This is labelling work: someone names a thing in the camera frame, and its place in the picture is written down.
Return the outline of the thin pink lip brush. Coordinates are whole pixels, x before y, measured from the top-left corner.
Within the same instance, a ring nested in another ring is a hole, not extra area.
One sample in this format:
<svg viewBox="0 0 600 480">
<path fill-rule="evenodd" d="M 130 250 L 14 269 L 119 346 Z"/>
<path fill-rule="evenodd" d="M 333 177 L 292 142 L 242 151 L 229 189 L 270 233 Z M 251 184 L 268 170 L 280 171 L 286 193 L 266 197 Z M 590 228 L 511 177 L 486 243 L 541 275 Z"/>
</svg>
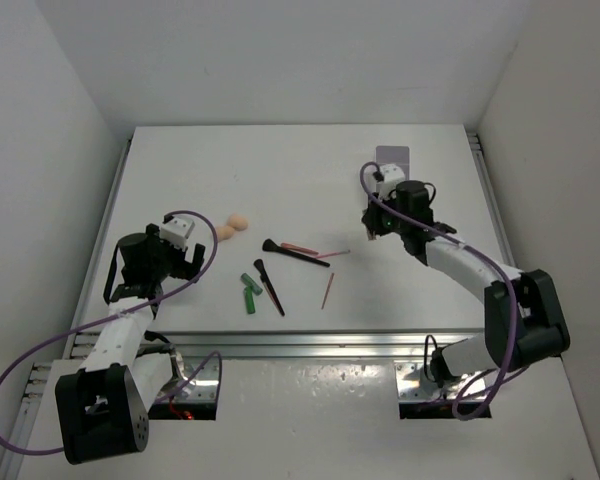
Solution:
<svg viewBox="0 0 600 480">
<path fill-rule="evenodd" d="M 340 255 L 347 255 L 350 254 L 351 250 L 350 249 L 346 249 L 346 250 L 341 250 L 341 251 L 336 251 L 336 252 L 329 252 L 329 253 L 325 253 L 325 254 L 319 254 L 317 256 L 315 256 L 316 259 L 326 259 L 326 258 L 331 258 L 331 257 L 335 257 L 335 256 L 340 256 Z"/>
</svg>

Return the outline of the large black makeup brush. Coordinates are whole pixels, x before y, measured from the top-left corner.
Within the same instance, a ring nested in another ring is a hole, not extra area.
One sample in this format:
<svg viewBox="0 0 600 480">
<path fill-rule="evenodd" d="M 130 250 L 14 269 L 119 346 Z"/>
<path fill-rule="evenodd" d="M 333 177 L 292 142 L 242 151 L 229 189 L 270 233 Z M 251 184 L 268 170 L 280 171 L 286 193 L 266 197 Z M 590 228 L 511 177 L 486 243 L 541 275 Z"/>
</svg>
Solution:
<svg viewBox="0 0 600 480">
<path fill-rule="evenodd" d="M 282 247 L 278 244 L 276 244 L 273 240 L 271 239 L 266 239 L 263 244 L 262 244 L 262 250 L 264 252 L 270 252 L 270 253 L 278 253 L 280 255 L 284 255 L 290 258 L 294 258 L 300 261 L 304 261 L 307 263 L 311 263 L 311 264 L 315 264 L 321 267 L 325 267 L 325 268 L 329 268 L 330 264 L 328 262 L 325 262 L 323 260 L 290 250 L 288 248 Z"/>
</svg>

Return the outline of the peach makeup sponge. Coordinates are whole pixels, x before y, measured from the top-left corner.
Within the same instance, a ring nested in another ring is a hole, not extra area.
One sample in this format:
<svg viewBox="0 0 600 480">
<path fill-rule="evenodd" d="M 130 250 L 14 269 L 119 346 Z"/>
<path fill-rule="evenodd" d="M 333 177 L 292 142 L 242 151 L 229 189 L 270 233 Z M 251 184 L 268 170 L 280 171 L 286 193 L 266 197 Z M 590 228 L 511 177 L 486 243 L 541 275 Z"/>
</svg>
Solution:
<svg viewBox="0 0 600 480">
<path fill-rule="evenodd" d="M 235 231 L 245 231 L 249 227 L 249 222 L 244 216 L 232 214 L 227 220 L 227 225 Z"/>
<path fill-rule="evenodd" d="M 219 242 L 231 239 L 236 233 L 236 230 L 230 225 L 216 226 L 215 231 Z"/>
</svg>

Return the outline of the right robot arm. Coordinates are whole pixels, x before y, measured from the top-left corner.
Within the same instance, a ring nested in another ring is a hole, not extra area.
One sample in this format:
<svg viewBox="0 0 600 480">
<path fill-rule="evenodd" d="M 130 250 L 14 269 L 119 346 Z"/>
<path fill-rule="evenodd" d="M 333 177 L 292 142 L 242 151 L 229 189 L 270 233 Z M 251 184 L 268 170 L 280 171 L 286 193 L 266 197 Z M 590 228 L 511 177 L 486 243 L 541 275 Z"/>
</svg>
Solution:
<svg viewBox="0 0 600 480">
<path fill-rule="evenodd" d="M 570 333 L 551 276 L 502 265 L 462 242 L 456 230 L 434 219 L 435 195 L 428 182 L 389 180 L 376 174 L 362 223 L 370 238 L 396 234 L 421 264 L 445 274 L 481 302 L 482 333 L 436 349 L 425 367 L 438 386 L 465 374 L 512 372 L 571 345 Z"/>
</svg>

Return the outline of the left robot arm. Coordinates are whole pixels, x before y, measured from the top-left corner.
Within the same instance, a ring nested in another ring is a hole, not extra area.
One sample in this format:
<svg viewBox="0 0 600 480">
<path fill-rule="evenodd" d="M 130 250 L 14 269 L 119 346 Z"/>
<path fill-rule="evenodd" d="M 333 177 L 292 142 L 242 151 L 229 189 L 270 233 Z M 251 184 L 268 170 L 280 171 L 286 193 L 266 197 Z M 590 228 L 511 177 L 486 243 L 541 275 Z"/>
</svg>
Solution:
<svg viewBox="0 0 600 480">
<path fill-rule="evenodd" d="M 161 225 L 150 224 L 116 243 L 103 292 L 114 319 L 78 371 L 60 377 L 55 386 L 70 464 L 146 448 L 149 411 L 176 373 L 172 345 L 144 348 L 141 343 L 157 317 L 163 282 L 190 281 L 202 269 L 204 246 L 187 246 L 193 229 L 193 221 L 168 216 Z"/>
</svg>

